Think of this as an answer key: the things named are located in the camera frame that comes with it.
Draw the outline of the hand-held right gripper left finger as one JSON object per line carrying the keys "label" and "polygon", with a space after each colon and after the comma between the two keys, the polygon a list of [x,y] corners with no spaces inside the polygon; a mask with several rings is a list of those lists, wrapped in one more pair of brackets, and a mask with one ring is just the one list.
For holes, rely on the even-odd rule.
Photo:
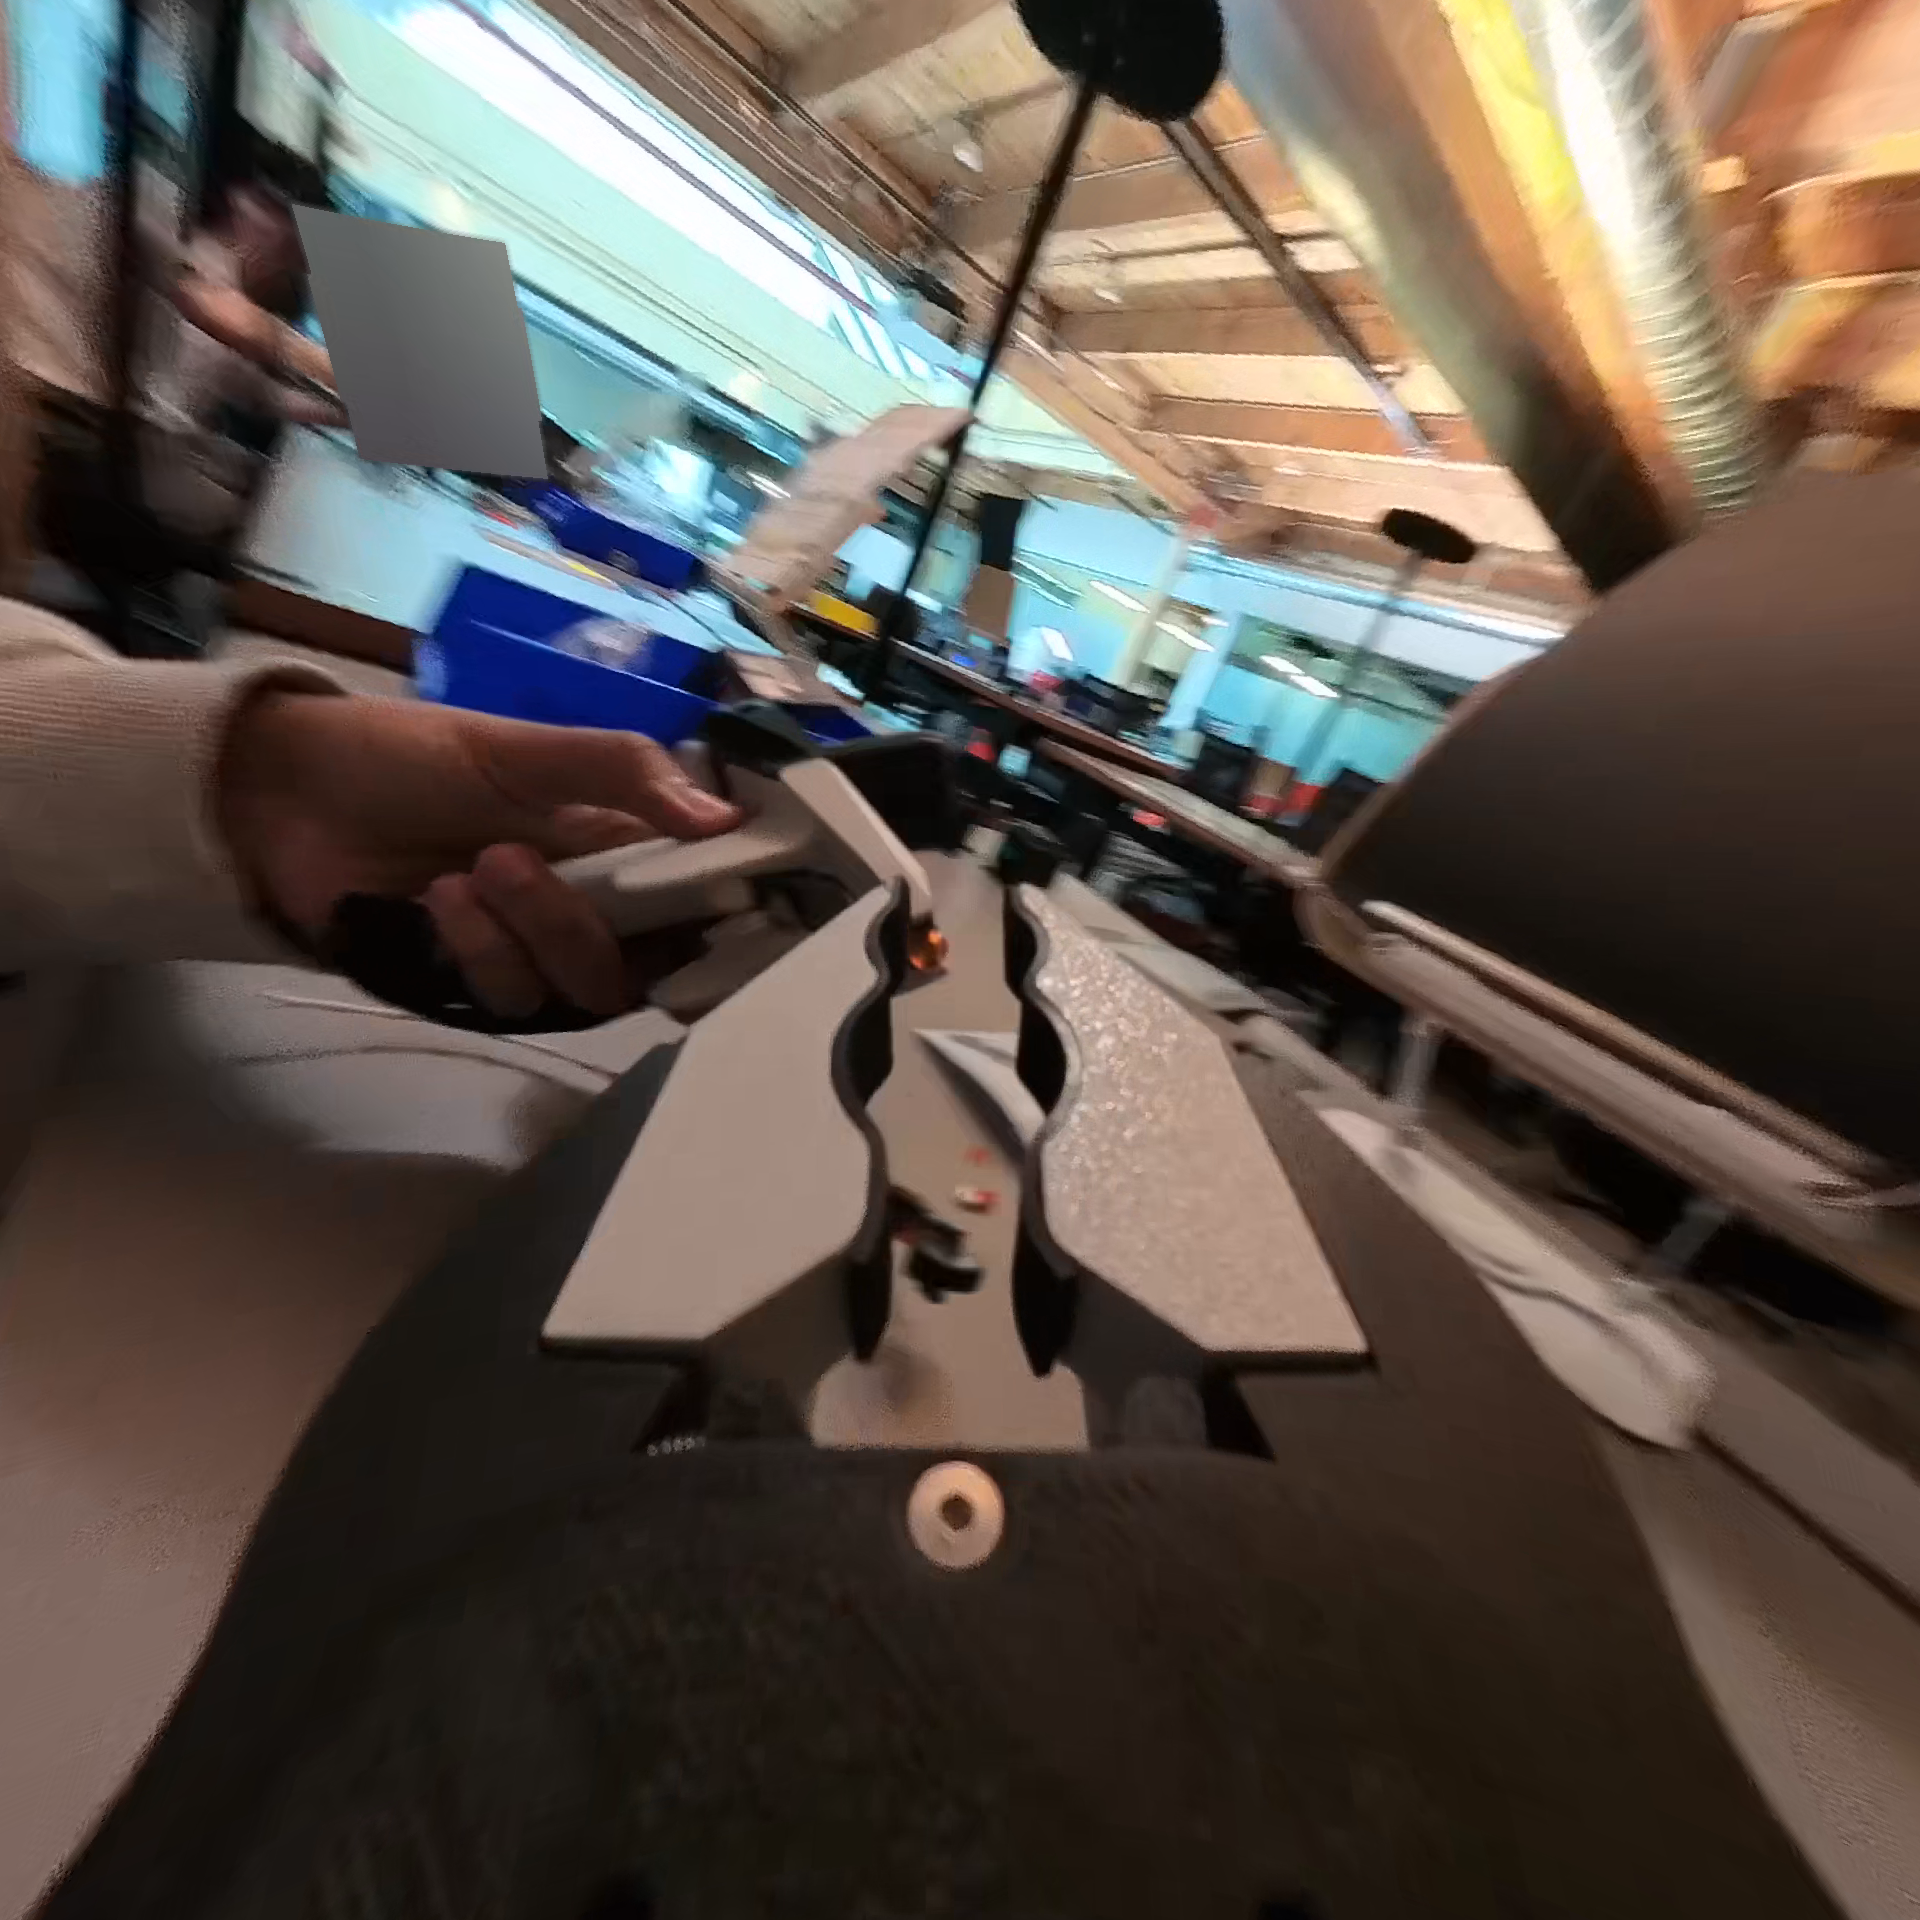
{"label": "hand-held right gripper left finger", "polygon": [[871,1104],[909,924],[873,886],[689,1030],[550,1302],[553,1353],[837,1364],[892,1299]]}

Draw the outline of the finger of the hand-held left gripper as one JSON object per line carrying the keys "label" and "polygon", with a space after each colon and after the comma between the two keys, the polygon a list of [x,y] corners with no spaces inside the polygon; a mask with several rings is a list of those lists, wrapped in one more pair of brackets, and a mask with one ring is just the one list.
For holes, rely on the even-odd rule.
{"label": "finger of the hand-held left gripper", "polygon": [[937,924],[928,872],[919,852],[881,820],[852,782],[827,758],[795,758],[780,772],[780,786],[803,816],[795,875],[814,889],[861,899],[873,886],[902,886],[907,931]]}

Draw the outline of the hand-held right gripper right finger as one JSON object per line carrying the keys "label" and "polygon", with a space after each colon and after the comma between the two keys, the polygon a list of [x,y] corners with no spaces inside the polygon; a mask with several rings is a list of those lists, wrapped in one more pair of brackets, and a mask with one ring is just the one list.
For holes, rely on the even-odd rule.
{"label": "hand-held right gripper right finger", "polygon": [[1036,1377],[1352,1371],[1371,1350],[1220,1035],[1054,896],[1000,918]]}

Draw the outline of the person's left forearm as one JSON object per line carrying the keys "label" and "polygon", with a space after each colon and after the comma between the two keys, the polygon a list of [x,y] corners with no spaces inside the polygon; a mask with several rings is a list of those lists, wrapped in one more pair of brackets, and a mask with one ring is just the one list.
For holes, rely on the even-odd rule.
{"label": "person's left forearm", "polygon": [[233,725],[270,696],[341,702],[292,664],[113,653],[60,616],[3,604],[3,973],[144,962],[283,962],[220,828]]}

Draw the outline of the small black lego piece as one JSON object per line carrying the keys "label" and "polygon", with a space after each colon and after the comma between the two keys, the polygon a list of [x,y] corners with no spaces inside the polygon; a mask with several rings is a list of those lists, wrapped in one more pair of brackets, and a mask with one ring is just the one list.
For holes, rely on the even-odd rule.
{"label": "small black lego piece", "polygon": [[944,1305],[981,1292],[984,1266],[973,1257],[964,1229],[909,1189],[895,1184],[886,1190],[884,1225],[905,1276],[926,1302]]}

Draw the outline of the lego instruction booklet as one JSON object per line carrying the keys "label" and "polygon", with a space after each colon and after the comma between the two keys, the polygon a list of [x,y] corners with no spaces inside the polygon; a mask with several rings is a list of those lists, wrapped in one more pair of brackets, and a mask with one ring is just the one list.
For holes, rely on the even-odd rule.
{"label": "lego instruction booklet", "polygon": [[1046,1112],[1021,1078],[1017,1030],[937,1027],[919,1030],[919,1042],[1012,1150],[1032,1145]]}

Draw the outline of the person's left hand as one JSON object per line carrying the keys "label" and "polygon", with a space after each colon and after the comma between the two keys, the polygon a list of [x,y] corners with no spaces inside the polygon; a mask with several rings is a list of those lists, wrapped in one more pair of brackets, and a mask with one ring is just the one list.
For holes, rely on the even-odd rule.
{"label": "person's left hand", "polygon": [[614,1018],[627,962],[557,864],[737,828],[654,741],[431,704],[267,691],[236,716],[214,819],[251,896],[308,942],[339,900],[421,902],[475,1004]]}

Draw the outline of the black pole stand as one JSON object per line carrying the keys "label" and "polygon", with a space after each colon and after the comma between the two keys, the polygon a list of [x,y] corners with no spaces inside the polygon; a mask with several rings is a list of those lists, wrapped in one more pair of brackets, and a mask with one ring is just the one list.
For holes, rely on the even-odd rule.
{"label": "black pole stand", "polygon": [[944,413],[947,433],[939,440],[921,436],[907,452],[915,462],[929,448],[935,470],[919,505],[902,587],[916,581],[939,529],[968,433],[1017,329],[1095,107],[1116,106],[1139,121],[1169,129],[1211,93],[1225,65],[1225,28],[1215,3],[1020,3],[1014,12],[1028,42],[1068,81],[1070,106],[1046,169],[1027,204],[1014,262],[999,289],[967,402]]}

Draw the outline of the silver ventilation duct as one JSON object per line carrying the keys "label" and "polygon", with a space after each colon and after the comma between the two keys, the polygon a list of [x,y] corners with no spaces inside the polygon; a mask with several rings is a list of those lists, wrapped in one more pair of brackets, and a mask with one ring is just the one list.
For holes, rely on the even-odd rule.
{"label": "silver ventilation duct", "polygon": [[1769,457],[1711,275],[1653,8],[1529,4],[1543,82],[1694,521],[1735,516]]}

